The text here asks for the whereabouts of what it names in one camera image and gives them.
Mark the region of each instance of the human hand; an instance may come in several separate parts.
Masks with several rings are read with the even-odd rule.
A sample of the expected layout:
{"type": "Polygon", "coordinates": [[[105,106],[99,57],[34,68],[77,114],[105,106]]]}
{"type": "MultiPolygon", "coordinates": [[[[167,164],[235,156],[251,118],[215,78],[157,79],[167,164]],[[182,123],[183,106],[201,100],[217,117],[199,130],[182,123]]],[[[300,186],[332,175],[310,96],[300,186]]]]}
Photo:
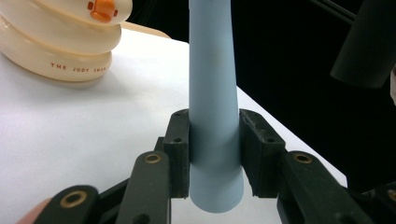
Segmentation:
{"type": "Polygon", "coordinates": [[[36,205],[32,210],[30,210],[25,216],[23,216],[16,224],[33,224],[37,219],[38,215],[44,210],[50,199],[46,199],[43,202],[36,205]]]}
{"type": "Polygon", "coordinates": [[[132,0],[1,0],[0,51],[44,77],[102,76],[120,42],[132,0]]]}

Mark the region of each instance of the white tabletop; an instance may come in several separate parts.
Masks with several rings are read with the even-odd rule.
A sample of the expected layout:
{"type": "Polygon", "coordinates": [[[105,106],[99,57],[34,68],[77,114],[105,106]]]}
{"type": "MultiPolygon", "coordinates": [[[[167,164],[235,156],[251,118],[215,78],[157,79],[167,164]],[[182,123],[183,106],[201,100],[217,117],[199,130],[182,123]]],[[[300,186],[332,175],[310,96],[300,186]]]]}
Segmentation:
{"type": "MultiPolygon", "coordinates": [[[[189,106],[189,45],[122,29],[113,63],[94,81],[67,83],[20,68],[0,54],[0,217],[15,223],[33,206],[74,185],[99,192],[128,178],[154,149],[172,113],[189,106]]],[[[343,174],[238,88],[240,108],[262,114],[287,150],[314,154],[343,185],[343,174]]],[[[276,199],[251,196],[209,214],[172,201],[172,223],[281,223],[276,199]]]]}

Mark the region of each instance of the black cylinder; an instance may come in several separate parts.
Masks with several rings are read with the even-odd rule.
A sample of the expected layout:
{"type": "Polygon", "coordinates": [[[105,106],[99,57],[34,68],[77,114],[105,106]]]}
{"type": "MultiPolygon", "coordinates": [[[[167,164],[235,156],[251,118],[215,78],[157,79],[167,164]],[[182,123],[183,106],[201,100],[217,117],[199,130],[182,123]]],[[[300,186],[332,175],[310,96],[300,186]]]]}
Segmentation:
{"type": "Polygon", "coordinates": [[[354,86],[379,89],[395,64],[396,0],[365,0],[331,76],[354,86]]]}

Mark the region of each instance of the finger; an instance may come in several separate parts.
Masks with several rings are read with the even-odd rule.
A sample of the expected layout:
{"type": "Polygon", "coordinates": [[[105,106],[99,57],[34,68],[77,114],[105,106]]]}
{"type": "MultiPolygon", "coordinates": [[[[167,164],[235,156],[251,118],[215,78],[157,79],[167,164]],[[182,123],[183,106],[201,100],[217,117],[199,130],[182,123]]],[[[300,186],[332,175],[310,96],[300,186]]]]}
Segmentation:
{"type": "Polygon", "coordinates": [[[22,217],[16,224],[33,224],[37,219],[38,215],[44,210],[47,204],[50,202],[50,198],[36,205],[30,210],[24,217],[22,217]]]}

